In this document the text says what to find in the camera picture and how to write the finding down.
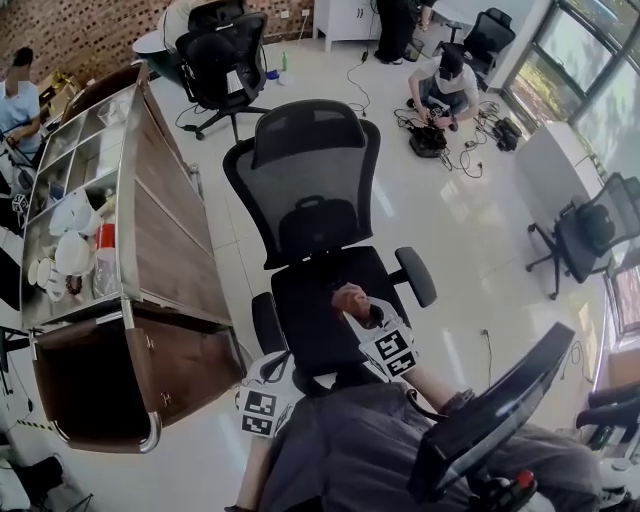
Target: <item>mesh chair back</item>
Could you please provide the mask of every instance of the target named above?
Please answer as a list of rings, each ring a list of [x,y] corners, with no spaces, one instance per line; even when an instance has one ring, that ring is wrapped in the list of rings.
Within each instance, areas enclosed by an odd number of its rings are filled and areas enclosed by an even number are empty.
[[[505,27],[511,27],[511,16],[509,16],[507,13],[502,12],[496,7],[490,7],[485,12],[492,18],[498,20]]]
[[[225,174],[267,249],[265,269],[372,236],[380,133],[343,103],[308,100],[265,114],[255,139],[225,156]]]
[[[604,256],[619,243],[640,236],[640,210],[633,185],[620,174],[612,174],[600,193],[578,210],[580,225],[596,255]]]
[[[486,12],[481,12],[475,26],[464,40],[464,46],[474,58],[491,62],[491,54],[500,53],[515,38],[515,32],[508,26]]]
[[[258,96],[267,79],[259,56],[266,22],[264,13],[247,14],[224,27],[201,28],[178,38],[176,48],[184,59],[181,79],[192,101],[217,110],[248,105]],[[228,74],[233,71],[243,88],[230,94]]]
[[[218,0],[201,5],[189,14],[189,32],[226,25],[243,14],[249,14],[243,0]]]

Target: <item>person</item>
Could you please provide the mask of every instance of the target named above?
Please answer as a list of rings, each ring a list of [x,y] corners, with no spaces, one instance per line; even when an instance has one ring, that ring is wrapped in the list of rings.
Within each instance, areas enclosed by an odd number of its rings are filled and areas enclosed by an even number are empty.
[[[0,131],[16,152],[18,163],[37,167],[41,155],[40,100],[31,83],[33,51],[20,48],[4,82],[0,82]]]
[[[221,0],[175,0],[167,7],[158,20],[158,31],[167,50],[175,53],[176,41],[189,32],[191,11],[201,5]]]
[[[333,304],[362,325],[370,318],[371,304],[358,286],[338,290]],[[443,415],[474,399],[471,391],[456,393],[420,367],[402,377]],[[407,482],[430,424],[407,399],[404,384],[383,383],[356,365],[339,372],[331,390],[321,389],[305,393],[275,439],[252,439],[238,499],[226,511],[468,510],[464,481],[437,503],[418,504],[409,495]],[[487,467],[493,477],[509,479],[532,471],[535,500],[547,510],[598,510],[598,462],[571,438],[525,425]]]
[[[431,118],[428,106],[438,105],[447,110],[436,125],[452,131],[458,129],[460,121],[478,115],[480,93],[475,73],[449,43],[443,45],[442,56],[431,59],[411,75],[409,89],[411,98],[407,106],[415,108],[425,123]]]
[[[420,19],[423,30],[436,0],[377,0],[382,33],[374,56],[383,64],[402,64],[405,50]]]

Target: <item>white tiled floor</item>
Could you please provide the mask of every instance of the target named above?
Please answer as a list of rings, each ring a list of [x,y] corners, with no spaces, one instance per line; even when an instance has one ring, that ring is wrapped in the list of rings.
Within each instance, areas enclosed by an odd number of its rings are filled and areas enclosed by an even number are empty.
[[[362,45],[334,44],[331,54],[323,53],[314,41],[271,45],[266,48],[270,67],[283,50],[289,55],[295,83],[290,87],[268,83],[256,106],[270,108],[306,98],[364,101],[346,78],[362,54]],[[408,134],[398,128],[393,110],[404,106],[406,81],[414,66],[383,66],[372,58],[351,76],[368,91],[368,119],[382,134],[372,200],[375,235],[367,243],[377,248],[389,270],[398,267],[396,248],[414,247],[438,289],[437,303],[426,310],[418,307],[407,285],[400,289],[421,364],[456,387],[482,391],[489,380],[489,350],[481,330],[490,333],[495,382],[554,322],[562,321],[576,330],[576,338],[585,346],[590,372],[603,328],[601,280],[592,278],[577,286],[565,279],[560,298],[551,302],[547,299],[552,287],[550,265],[532,274],[524,271],[543,249],[540,240],[526,232],[531,222],[526,205],[531,198],[523,197],[518,186],[513,154],[499,152],[491,141],[479,147],[471,155],[472,170],[482,161],[484,176],[474,180],[411,152]],[[262,269],[265,250],[257,229],[222,170],[222,158],[234,143],[230,123],[216,125],[198,142],[193,134],[174,127],[178,114],[189,107],[184,92],[162,79],[152,83],[152,90],[185,160],[199,164],[226,299],[240,341],[257,356],[251,298],[269,290],[270,273]],[[180,121],[202,122],[208,115],[188,112]],[[255,115],[240,116],[241,137],[253,135],[256,120]],[[452,157],[472,137],[470,125],[448,134]],[[35,381],[28,357],[20,354],[16,364],[33,397]],[[580,366],[569,364],[566,377],[556,380],[536,413],[536,421],[551,428],[569,426],[589,387]],[[20,398],[13,400],[9,418],[4,418],[7,422],[23,413]],[[43,421],[36,402],[32,420]],[[77,485],[96,495],[96,510],[168,511],[187,505],[204,511],[230,504],[239,485],[247,440],[238,435],[234,418],[228,394],[167,429],[158,449],[145,457],[74,452],[50,434],[27,428],[16,428],[11,435],[28,459],[59,451]]]

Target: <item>pants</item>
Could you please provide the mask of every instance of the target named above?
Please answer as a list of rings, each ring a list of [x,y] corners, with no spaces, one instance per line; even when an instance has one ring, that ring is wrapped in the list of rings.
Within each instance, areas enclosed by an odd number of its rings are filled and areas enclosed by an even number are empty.
[[[377,0],[382,34],[378,45],[378,58],[392,62],[401,59],[411,41],[418,22],[418,13],[412,12],[408,2]]]
[[[457,116],[469,108],[469,101],[464,91],[445,94],[440,91],[436,79],[433,76],[420,82],[420,99],[423,105],[442,103],[449,107],[449,113],[454,116]]]

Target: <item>wooden cabinet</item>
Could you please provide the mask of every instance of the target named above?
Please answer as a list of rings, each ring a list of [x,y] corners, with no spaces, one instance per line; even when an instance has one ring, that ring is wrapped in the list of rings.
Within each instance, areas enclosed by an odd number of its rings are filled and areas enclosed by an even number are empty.
[[[146,65],[138,66],[133,85],[118,89],[132,73],[116,73],[115,85],[93,88],[97,103],[89,94],[73,102],[75,116],[48,141],[25,230],[23,326],[32,330],[38,389],[54,431],[87,450],[145,453],[163,426],[215,400],[243,373],[204,202],[148,88]],[[105,111],[116,113],[114,122]],[[49,197],[52,184],[61,200]],[[54,302],[29,284],[28,269],[54,257],[60,234],[52,220],[78,196],[111,210],[104,221],[115,224],[117,291],[95,295],[89,267],[80,293]],[[87,243],[95,246],[92,237]]]
[[[314,39],[318,37],[318,31],[325,35],[326,52],[331,51],[333,41],[379,39],[380,16],[372,6],[375,7],[375,0],[316,0]]]
[[[229,331],[184,324],[124,302],[105,317],[38,336],[36,379],[55,432],[77,449],[146,453],[163,427],[238,382]]]

